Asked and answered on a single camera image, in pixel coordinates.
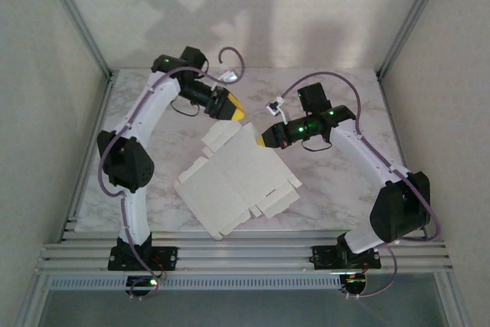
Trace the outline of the pink white paper box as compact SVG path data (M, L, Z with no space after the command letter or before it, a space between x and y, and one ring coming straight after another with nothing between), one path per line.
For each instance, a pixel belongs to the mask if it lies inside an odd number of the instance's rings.
M301 181L252 123L219 121L201 139L203 155L174 182L204 229L221 240L252 217L272 218L299 199Z

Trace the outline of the right aluminium table side rail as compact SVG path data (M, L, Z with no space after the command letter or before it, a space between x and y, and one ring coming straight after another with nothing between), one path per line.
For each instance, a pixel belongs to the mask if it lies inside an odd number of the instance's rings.
M391 129L393 131L393 134L394 134L394 140L395 140L395 143L397 145L397 152L400 156L400 160L401 162L403 163L403 165L405 167L408 166L407 164L407 160L406 160L406 157L405 157L405 154L404 154L404 151L403 151L403 147L402 147L402 144L401 144L401 141L400 141L400 136L398 134L398 131L397 131L397 126L396 126L396 122L395 122L395 119L394 119L394 115L392 113L392 109L391 109L391 106L390 106L390 103L388 101L388 98L387 98L387 94L386 94L386 91L384 89L384 85L378 81L378 85L379 85L379 88L380 88L380 92L381 92L381 95L383 97L383 101L384 101L384 105L386 107L386 111L387 111L387 115L388 115L388 118L390 120L390 125L391 125ZM419 236L419 237L414 237L414 236L409 236L409 241L422 241L422 240L426 240L427 239L427 229L426 227L421 227L421 230L423 231L423 235L422 236Z

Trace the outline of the aluminium table side rail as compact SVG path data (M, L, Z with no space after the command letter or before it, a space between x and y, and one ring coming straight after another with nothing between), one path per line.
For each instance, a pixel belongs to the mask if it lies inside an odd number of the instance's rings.
M393 131L393 134L394 134L394 140L395 140L395 143L397 145L397 152L400 156L400 160L401 162L403 163L403 165L405 167L408 166L407 164L407 160L406 160L406 157L405 157L405 154L404 154L404 151L403 151L403 147L402 147L402 144L401 144L401 141L400 141L400 136L398 134L398 131L397 131L397 126L396 126L396 122L395 122L395 119L394 119L394 115L392 113L392 109L391 109L391 106L390 106L390 103L388 101L388 98L387 98L387 94L386 94L386 91L384 89L384 85L378 81L378 85L379 85L379 88L380 88L380 92L381 92L381 95L383 97L383 101L384 101L384 105L386 107L386 111L387 111L387 115L388 115L388 118L390 120L390 125L391 125L391 129ZM423 231L423 235L422 236L419 236L419 237L414 237L414 236L409 236L409 241L422 241L422 240L426 240L427 239L427 229L426 227L421 227L421 230Z
M96 153L96 138L99 134L100 129L103 127L106 111L108 109L109 101L113 94L114 85L117 81L118 75L119 71L112 71L109 77L103 79L103 93L101 97L97 100L96 114L90 125L90 134L87 139L87 145L83 152L80 168L77 173L77 180L75 181L75 185L73 187L65 218L61 222L60 229L55 240L56 243L60 243L64 239L64 233L67 228L67 224L70 222L70 219L73 217L77 219L77 213L80 210L80 206L82 205L87 182L90 178L93 157Z

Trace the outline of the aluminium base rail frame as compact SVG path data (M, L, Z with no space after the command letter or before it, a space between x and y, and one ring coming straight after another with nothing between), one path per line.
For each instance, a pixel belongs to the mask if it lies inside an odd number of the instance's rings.
M335 244L337 231L234 231L215 240L205 231L156 231L153 244L177 247L176 273L312 273L314 246ZM61 242L41 248L36 274L106 273L116 244L113 232L64 233ZM446 245L401 241L382 249L380 273L438 273L452 270Z

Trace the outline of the left aluminium table side rail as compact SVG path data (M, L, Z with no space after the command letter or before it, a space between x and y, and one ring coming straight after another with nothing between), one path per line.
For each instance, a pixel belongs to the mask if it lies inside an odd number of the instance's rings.
M99 134L100 129L103 127L106 111L108 109L109 101L113 94L114 85L117 81L118 75L119 71L112 71L109 77L103 79L103 93L101 97L97 100L96 114L90 125L90 134L87 139L87 145L83 152L80 168L77 173L77 180L75 181L75 185L73 187L65 218L61 222L60 229L55 240L56 243L60 243L64 239L64 233L67 228L67 224L70 222L70 219L73 217L77 219L77 213L80 210L80 206L82 205L87 182L90 178L93 157L96 153L96 138Z

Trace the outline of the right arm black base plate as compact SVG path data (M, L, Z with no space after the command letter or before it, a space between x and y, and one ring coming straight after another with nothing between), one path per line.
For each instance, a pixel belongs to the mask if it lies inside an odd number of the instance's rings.
M381 259L373 248L352 253L337 246L314 246L309 262L315 270L379 270Z

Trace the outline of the left aluminium upright post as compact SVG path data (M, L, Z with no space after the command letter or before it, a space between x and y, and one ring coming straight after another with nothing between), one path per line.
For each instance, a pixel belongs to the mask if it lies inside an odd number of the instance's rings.
M108 66L105 58L103 57L98 45L96 44L86 22L83 19L80 9L77 7L74 0L59 0L64 7L67 16L71 20L74 28L76 29L81 41L89 51L91 57L98 66L105 80L110 80L113 76L111 68Z

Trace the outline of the aluminium upright post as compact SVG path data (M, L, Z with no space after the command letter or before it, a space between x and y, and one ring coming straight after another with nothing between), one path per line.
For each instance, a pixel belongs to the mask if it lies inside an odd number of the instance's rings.
M387 50L387 53L375 71L379 84L382 84L389 74L429 1L430 0L413 0L401 26Z
M113 76L111 68L108 66L105 58L103 57L98 45L96 44L86 22L83 19L80 9L77 7L74 0L59 0L64 7L67 16L71 20L74 28L76 29L81 41L89 51L91 57L98 66L105 80L110 80Z

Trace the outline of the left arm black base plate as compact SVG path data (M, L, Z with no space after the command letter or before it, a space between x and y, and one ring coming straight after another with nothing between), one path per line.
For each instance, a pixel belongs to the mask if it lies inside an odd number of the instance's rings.
M135 247L136 253L152 271L174 271L178 260L177 247ZM145 267L137 260L128 244L113 247L107 265L109 271L143 271Z

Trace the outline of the right aluminium upright post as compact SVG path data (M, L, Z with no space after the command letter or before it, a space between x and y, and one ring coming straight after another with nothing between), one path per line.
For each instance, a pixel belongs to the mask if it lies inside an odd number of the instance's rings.
M382 84L389 74L429 1L430 0L413 0L401 26L387 50L387 53L375 71L379 84Z

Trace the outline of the right lower aluminium frame post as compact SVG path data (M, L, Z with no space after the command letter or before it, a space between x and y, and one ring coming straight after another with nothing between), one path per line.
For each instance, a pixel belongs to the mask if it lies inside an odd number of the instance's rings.
M434 278L448 327L472 327L454 273L436 273Z

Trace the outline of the aluminium frame post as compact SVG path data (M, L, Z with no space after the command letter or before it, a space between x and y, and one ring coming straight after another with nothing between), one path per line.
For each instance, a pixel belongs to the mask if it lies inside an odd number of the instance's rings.
M51 276L33 275L14 327L38 327L51 288Z
M454 273L436 273L434 278L448 327L472 327Z

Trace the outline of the left lower aluminium frame post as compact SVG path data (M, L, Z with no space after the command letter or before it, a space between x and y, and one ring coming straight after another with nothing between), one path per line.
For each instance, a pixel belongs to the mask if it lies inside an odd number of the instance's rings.
M33 275L14 327L38 327L51 288L51 276Z

